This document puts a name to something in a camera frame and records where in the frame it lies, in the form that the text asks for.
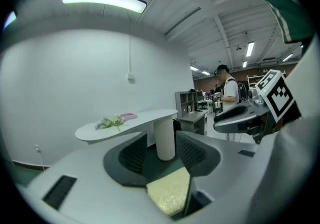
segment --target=white cylinder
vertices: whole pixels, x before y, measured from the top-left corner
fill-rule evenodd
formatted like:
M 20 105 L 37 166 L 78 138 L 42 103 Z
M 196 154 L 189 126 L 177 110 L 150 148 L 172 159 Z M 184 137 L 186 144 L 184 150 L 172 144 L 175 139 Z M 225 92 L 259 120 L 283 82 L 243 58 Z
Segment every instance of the white cylinder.
M 175 135 L 172 117 L 153 122 L 156 152 L 163 161 L 175 157 Z

